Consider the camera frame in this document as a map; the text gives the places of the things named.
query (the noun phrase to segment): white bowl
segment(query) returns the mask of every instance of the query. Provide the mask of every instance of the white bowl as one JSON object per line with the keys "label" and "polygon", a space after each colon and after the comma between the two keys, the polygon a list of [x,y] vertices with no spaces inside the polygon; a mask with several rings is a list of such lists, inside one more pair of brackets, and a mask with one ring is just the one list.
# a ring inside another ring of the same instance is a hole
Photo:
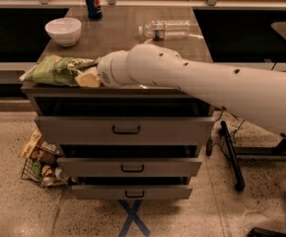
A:
{"label": "white bowl", "polygon": [[47,23],[45,30],[57,43],[63,46],[71,46],[81,36],[82,23],[73,18],[60,18]]}

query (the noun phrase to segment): drawer handle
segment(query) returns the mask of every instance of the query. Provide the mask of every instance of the drawer handle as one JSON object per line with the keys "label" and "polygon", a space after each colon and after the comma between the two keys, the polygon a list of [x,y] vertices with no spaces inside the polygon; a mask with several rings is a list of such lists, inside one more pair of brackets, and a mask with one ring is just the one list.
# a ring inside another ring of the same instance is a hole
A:
{"label": "drawer handle", "polygon": [[115,125],[113,125],[111,129],[114,134],[139,134],[141,131],[141,125],[137,125],[133,130],[118,129]]}
{"label": "drawer handle", "polygon": [[123,164],[121,164],[121,171],[122,172],[126,172],[126,173],[140,173],[144,171],[144,164],[142,164],[141,169],[137,169],[137,170],[129,170],[124,168]]}
{"label": "drawer handle", "polygon": [[125,196],[126,196],[127,198],[143,198],[143,197],[144,197],[144,191],[142,191],[142,194],[141,194],[141,195],[130,195],[130,194],[128,193],[128,191],[125,191]]}

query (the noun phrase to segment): wire basket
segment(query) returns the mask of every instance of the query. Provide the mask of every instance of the wire basket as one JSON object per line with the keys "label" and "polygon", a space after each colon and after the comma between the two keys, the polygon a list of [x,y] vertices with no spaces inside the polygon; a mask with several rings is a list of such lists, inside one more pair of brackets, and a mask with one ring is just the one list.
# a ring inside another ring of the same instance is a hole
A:
{"label": "wire basket", "polygon": [[33,160],[32,159],[26,159],[24,168],[22,171],[22,180],[28,180],[31,181],[33,184],[41,187],[41,188],[54,188],[54,187],[60,187],[60,186],[67,186],[68,183],[64,181],[56,181],[51,186],[45,186],[42,182],[42,178],[39,178],[36,176],[36,173],[33,170]]}

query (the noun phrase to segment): speckled floor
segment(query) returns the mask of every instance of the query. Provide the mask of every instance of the speckled floor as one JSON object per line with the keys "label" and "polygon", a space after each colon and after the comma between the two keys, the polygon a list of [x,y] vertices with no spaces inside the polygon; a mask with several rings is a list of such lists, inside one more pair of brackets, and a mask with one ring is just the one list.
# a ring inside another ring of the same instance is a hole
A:
{"label": "speckled floor", "polygon": [[[241,124],[215,114],[233,131]],[[77,200],[69,188],[45,190],[21,179],[24,159],[18,154],[34,127],[35,114],[0,113],[0,237],[35,236],[247,236],[254,227],[286,233],[286,157],[241,156],[246,187],[236,182],[222,154],[223,140],[213,128],[210,157],[191,179],[186,200]],[[236,133],[237,145],[275,145],[278,138],[247,121]]]}

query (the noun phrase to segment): gray drawer cabinet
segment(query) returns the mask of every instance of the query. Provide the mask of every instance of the gray drawer cabinet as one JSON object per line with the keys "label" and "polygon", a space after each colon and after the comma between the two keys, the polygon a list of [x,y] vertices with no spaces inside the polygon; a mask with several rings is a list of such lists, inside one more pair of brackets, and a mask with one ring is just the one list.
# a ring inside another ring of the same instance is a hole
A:
{"label": "gray drawer cabinet", "polygon": [[25,83],[36,125],[62,152],[80,199],[189,198],[214,123],[209,106],[165,88],[84,89]]}

